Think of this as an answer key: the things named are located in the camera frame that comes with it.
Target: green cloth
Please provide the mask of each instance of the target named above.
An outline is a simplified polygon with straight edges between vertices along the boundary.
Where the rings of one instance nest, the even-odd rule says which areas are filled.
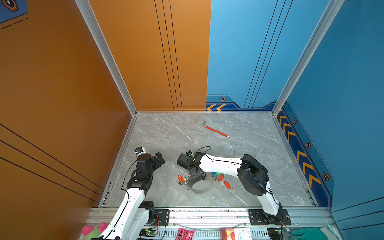
[[[292,230],[291,233],[292,240],[328,240],[327,236],[320,229],[314,227]]]

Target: yellow chevron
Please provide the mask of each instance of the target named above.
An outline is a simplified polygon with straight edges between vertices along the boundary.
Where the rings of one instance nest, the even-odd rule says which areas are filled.
[[[294,136],[296,136],[296,134],[294,133],[294,132],[290,132],[290,131],[288,131],[288,142],[289,142],[289,136],[291,136],[291,135],[294,135]]]
[[[299,158],[300,158],[300,155],[301,156],[304,156],[304,157],[307,157],[307,155],[303,152],[300,152],[300,151],[297,151],[297,161],[300,162]]]
[[[283,131],[284,131],[284,133],[285,133],[285,127],[290,127],[291,125],[289,125],[288,123],[284,123],[283,126],[284,126]]]
[[[312,176],[312,175],[310,174],[310,187],[311,187],[311,188],[312,188],[312,180],[315,180],[316,182],[318,182],[318,183],[321,185],[320,180],[317,179],[317,178],[315,178],[314,176]]]
[[[312,167],[311,165],[309,165],[309,164],[306,163],[306,162],[303,162],[303,173],[304,173],[304,175],[305,175],[305,167],[309,167],[310,169],[313,170],[313,167]]]
[[[217,111],[221,111],[220,108],[224,107],[225,104],[221,105],[220,107],[216,108]]]
[[[208,111],[212,111],[211,107],[215,106],[216,104],[212,104],[209,108],[207,108]]]
[[[282,118],[286,118],[286,116],[283,116],[283,115],[280,116],[280,125],[281,125],[281,119]]]

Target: blue wall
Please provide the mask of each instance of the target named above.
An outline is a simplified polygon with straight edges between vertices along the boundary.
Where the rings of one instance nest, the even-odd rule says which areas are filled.
[[[383,13],[381,0],[345,1],[288,98],[334,178],[346,240],[384,229]]]
[[[10,19],[16,18],[18,16],[21,16],[23,14],[28,13],[27,5],[26,5],[26,0],[17,0],[17,7],[19,10],[12,12],[9,10],[6,6],[4,6],[0,2],[0,23],[6,22]]]
[[[241,108],[275,101],[328,2],[212,0],[207,95]]]

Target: blue baseboard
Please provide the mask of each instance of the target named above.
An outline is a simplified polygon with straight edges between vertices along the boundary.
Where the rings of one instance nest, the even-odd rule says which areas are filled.
[[[327,171],[316,151],[316,147],[309,141],[308,135],[288,102],[280,110],[277,120],[319,207],[327,207],[330,210],[332,204],[331,193],[333,192],[334,183],[333,177]]]
[[[228,95],[208,95],[207,111],[272,111],[276,102],[262,108],[241,108]]]

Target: black stripe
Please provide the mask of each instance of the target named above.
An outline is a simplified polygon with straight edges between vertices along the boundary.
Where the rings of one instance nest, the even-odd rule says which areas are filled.
[[[8,25],[8,26],[5,26],[5,27],[3,27],[2,29],[7,28],[7,27],[9,27],[9,26],[12,26],[12,24],[11,24],[11,25]]]
[[[30,171],[30,170],[28,170],[28,169],[26,169],[26,168],[24,168],[24,167],[22,167],[22,166],[20,166],[20,165],[17,165],[16,163],[13,163],[13,162],[11,162],[11,161],[8,161],[8,160],[5,159],[5,158],[0,157],[0,159],[3,159],[4,161],[9,162],[9,163],[11,163],[11,164],[13,164],[13,165],[15,165],[15,166],[17,166],[17,167],[19,167],[19,168],[21,168],[21,169],[24,169],[24,170],[26,170],[26,171],[28,171],[28,172],[30,172],[30,173],[33,173],[33,174],[36,175],[36,176],[39,176],[39,177],[41,177],[41,178],[44,178],[45,180],[48,180],[48,181],[50,181],[50,182],[52,182],[52,183],[54,183],[54,184],[56,184],[56,185],[59,185],[60,187],[63,187],[63,188],[65,188],[65,189],[68,189],[68,190],[71,191],[71,192],[74,192],[74,193],[76,193],[76,194],[79,194],[80,196],[83,196],[83,197],[85,197],[85,198],[88,198],[89,200],[94,201],[95,203],[98,203],[97,201],[95,201],[95,200],[93,200],[93,199],[90,199],[89,197],[86,197],[86,196],[84,196],[83,194],[80,194],[80,193],[78,193],[78,192],[75,192],[74,190],[71,190],[71,189],[69,189],[69,188],[67,188],[67,187],[64,187],[63,185],[60,185],[60,184],[58,184],[57,182],[54,182],[54,181],[52,181],[52,180],[49,180],[48,178],[45,178],[45,177],[43,177],[43,176],[41,176],[41,175],[39,175],[39,174],[37,174],[37,173],[35,173],[35,172],[32,172],[32,171]]]
[[[3,124],[0,123],[0,126],[2,126],[3,128],[7,129],[8,131],[12,132],[13,134],[15,134],[16,136],[18,136],[19,138],[23,139],[24,141],[26,141],[27,143],[31,144],[32,146],[34,146],[35,148],[39,149],[40,151],[42,151],[43,153],[45,153],[46,155],[50,156],[51,158],[55,159],[56,161],[58,161],[59,163],[61,163],[62,165],[66,166],[67,168],[71,169],[72,171],[74,171],[75,173],[79,174],[80,176],[82,176],[83,178],[87,179],[88,181],[90,181],[91,183],[93,183],[94,185],[98,186],[99,188],[101,189],[104,189],[102,187],[100,187],[99,185],[97,185],[96,183],[92,182],[91,180],[89,180],[88,178],[84,177],[83,175],[81,175],[80,173],[78,173],[77,171],[73,170],[72,168],[68,167],[67,165],[65,165],[64,163],[60,162],[59,160],[57,160],[56,158],[52,157],[52,155],[49,155],[48,153],[46,153],[45,151],[43,151],[41,148],[38,148],[36,145],[34,145],[33,143],[31,143],[30,141],[26,140],[25,138],[23,138],[22,136],[20,136],[19,134],[15,133],[14,131],[10,130],[9,128],[7,128],[6,126],[4,126]]]
[[[25,14],[27,14],[27,12],[24,13],[24,14],[21,14],[21,15],[19,15],[19,16],[16,16],[16,17],[14,17],[14,18],[18,18],[18,17],[23,16],[23,15],[25,15]],[[14,19],[14,18],[7,19],[7,20],[5,20],[5,21],[2,21],[1,23],[5,23],[6,21],[12,20],[12,19]]]
[[[379,198],[374,199],[374,200],[370,200],[370,201],[367,201],[367,202],[362,202],[362,203],[360,203],[360,204],[356,204],[356,205],[353,205],[353,206],[350,206],[350,207],[345,207],[345,208],[343,208],[343,209],[339,209],[339,210],[333,211],[332,213],[334,213],[334,212],[338,212],[338,211],[341,211],[341,210],[344,210],[344,209],[348,209],[348,208],[351,208],[351,207],[356,207],[356,206],[361,205],[361,204],[366,204],[366,203],[369,203],[369,202],[373,202],[373,201],[376,201],[376,200],[380,200],[380,199],[383,199],[383,198],[384,198],[384,197],[379,197]]]
[[[266,32],[266,34],[265,34],[265,38],[264,38],[264,42],[263,42],[263,46],[262,46],[262,49],[261,49],[261,51],[260,51],[259,59],[257,60],[257,64],[256,64],[256,68],[255,68],[255,72],[253,73],[253,77],[252,77],[251,84],[249,85],[249,89],[248,89],[247,97],[245,98],[244,107],[245,107],[245,104],[247,103],[247,99],[248,99],[249,91],[251,90],[251,87],[252,87],[252,83],[253,83],[253,79],[254,79],[254,77],[255,77],[256,69],[257,69],[257,66],[259,65],[259,61],[260,61],[260,57],[261,57],[262,52],[263,52],[263,48],[264,48],[264,44],[265,44],[265,40],[266,40],[266,37],[267,37],[267,35],[268,35],[269,27],[271,26],[272,19],[273,19],[273,15],[275,14],[276,7],[277,7],[277,3],[278,3],[278,2],[279,2],[279,0],[276,1],[275,9],[273,10],[273,14],[272,14],[272,17],[271,17],[271,21],[269,22],[268,30],[267,30],[267,32]]]
[[[279,21],[280,21],[281,13],[283,12],[283,9],[284,9],[284,6],[285,6],[285,2],[286,2],[286,0],[284,0],[284,4],[283,4],[283,7],[281,8],[279,18],[277,19],[276,27],[275,27],[275,30],[273,31],[273,34],[272,34],[272,37],[271,37],[271,41],[269,42],[269,46],[268,46],[268,49],[267,49],[266,54],[265,54],[265,58],[264,58],[264,61],[263,61],[263,65],[262,65],[262,67],[260,68],[259,77],[257,77],[257,81],[256,81],[256,84],[255,84],[255,88],[253,89],[252,96],[251,96],[251,99],[249,100],[248,107],[251,105],[252,97],[253,97],[253,94],[255,93],[255,89],[256,89],[256,86],[257,86],[257,82],[259,81],[260,74],[261,74],[261,72],[262,72],[262,70],[263,70],[263,66],[264,66],[266,57],[267,57],[268,52],[269,52],[269,47],[271,46],[271,43],[272,43],[272,40],[273,40],[273,36],[275,35],[277,25],[279,25]]]
[[[55,171],[55,172],[57,172],[58,174],[60,174],[60,175],[63,175],[64,177],[66,177],[66,178],[68,178],[68,179],[70,179],[70,180],[74,181],[75,183],[77,183],[77,184],[79,184],[79,185],[81,185],[81,186],[85,187],[86,189],[88,189],[88,190],[91,190],[92,192],[94,192],[94,193],[98,194],[97,192],[93,191],[92,189],[89,189],[89,188],[87,188],[86,186],[82,185],[81,183],[78,183],[77,181],[73,180],[73,179],[72,179],[72,178],[70,178],[70,177],[67,177],[66,175],[62,174],[61,172],[58,172],[58,171],[56,171],[55,169],[51,168],[50,166],[48,166],[48,165],[46,165],[46,164],[44,164],[44,163],[40,162],[39,160],[37,160],[37,159],[35,159],[35,158],[33,158],[33,157],[29,156],[29,155],[28,155],[28,154],[26,154],[25,152],[22,152],[22,151],[20,151],[19,149],[15,148],[15,147],[13,147],[13,146],[11,146],[11,145],[9,145],[8,143],[4,142],[3,140],[1,140],[1,139],[0,139],[0,142],[2,142],[2,143],[4,143],[4,144],[6,144],[6,145],[10,146],[11,148],[13,148],[13,149],[15,149],[15,150],[17,150],[17,151],[21,152],[22,154],[24,154],[24,155],[26,155],[27,157],[29,157],[29,158],[31,158],[31,159],[33,159],[33,160],[37,161],[38,163],[40,163],[40,164],[43,164],[43,165],[44,165],[44,166],[46,166],[47,168],[54,170],[54,171]]]
[[[169,9],[170,9],[170,19],[171,19],[171,21],[172,21],[173,43],[175,44],[176,68],[177,68],[177,79],[179,80],[180,103],[181,103],[181,110],[183,110],[183,101],[181,100],[181,87],[180,87],[180,77],[179,77],[179,65],[177,64],[175,30],[173,29],[172,8],[171,8],[171,5],[170,5],[170,0],[169,0]]]
[[[167,32],[167,40],[168,40],[168,49],[169,49],[169,58],[170,58],[170,66],[171,66],[171,69],[172,69],[172,76],[173,76],[173,87],[175,88],[175,97],[176,97],[176,106],[177,106],[177,110],[179,110],[179,103],[177,102],[177,94],[176,94],[176,84],[175,84],[175,75],[173,73],[173,64],[172,64],[172,56],[170,54],[170,46],[169,46],[169,37],[168,37],[168,28],[167,28],[167,20],[166,20],[166,12],[164,10],[164,2],[163,0],[161,0],[162,4],[163,4],[163,12],[164,12],[164,21],[166,23],[166,32]]]
[[[282,25],[282,27],[281,27],[281,29],[280,29],[280,33],[279,33],[279,36],[277,37],[277,40],[276,40],[275,46],[273,47],[273,51],[272,51],[272,54],[271,54],[271,58],[269,59],[268,65],[267,65],[267,67],[266,67],[266,69],[265,69],[265,72],[264,72],[264,75],[263,75],[263,78],[262,78],[262,82],[260,83],[260,86],[259,86],[259,90],[257,90],[257,94],[256,94],[256,97],[255,97],[255,100],[253,101],[252,107],[254,106],[254,104],[255,104],[255,102],[256,102],[256,98],[257,98],[257,95],[259,94],[260,88],[262,87],[262,84],[263,84],[263,80],[264,80],[264,77],[265,77],[266,71],[268,70],[268,67],[269,67],[269,63],[271,62],[271,59],[272,59],[273,53],[274,53],[274,51],[275,51],[275,48],[276,48],[276,45],[277,45],[277,42],[279,41],[279,38],[280,38],[280,34],[281,34],[281,31],[283,30],[283,27],[284,27],[284,24],[285,24],[285,20],[287,20],[287,17],[288,17],[288,13],[289,13],[289,10],[291,10],[291,6],[292,6],[292,3],[293,3],[293,0],[291,1],[291,5],[289,6],[289,9],[288,9],[287,15],[285,16],[285,19],[284,19],[283,25]]]
[[[361,226],[361,227],[370,227],[370,226],[377,226],[377,225],[383,225],[383,224],[384,223],[377,223],[377,224],[371,224],[371,225],[366,225],[366,226]],[[350,228],[340,229],[340,231],[349,230],[349,229],[355,229],[355,228],[361,228],[361,227],[350,227]]]
[[[363,215],[359,215],[359,216],[355,216],[355,217],[362,217],[362,216],[366,216],[366,215],[377,214],[377,213],[380,213],[380,212],[384,212],[384,210],[383,211],[378,211],[378,212],[373,212],[373,213],[370,213],[370,214],[363,214]],[[348,219],[355,218],[355,217],[349,217],[349,218],[337,220],[335,222],[344,221],[344,220],[348,220]]]
[[[157,13],[156,0],[153,0],[153,2],[155,3],[156,16],[157,16],[157,23],[159,24],[159,32],[160,32],[161,46],[163,47],[164,62],[166,63],[166,71],[167,71],[167,77],[168,77],[168,85],[169,85],[170,99],[171,99],[171,101],[172,101],[172,108],[173,108],[173,111],[175,111],[175,107],[174,107],[174,105],[173,105],[172,91],[171,91],[171,89],[170,89],[170,82],[169,82],[168,68],[167,68],[167,61],[166,61],[166,54],[165,54],[165,52],[164,52],[164,45],[163,45],[163,38],[161,37],[160,22],[159,22],[159,15],[158,15],[158,13]]]

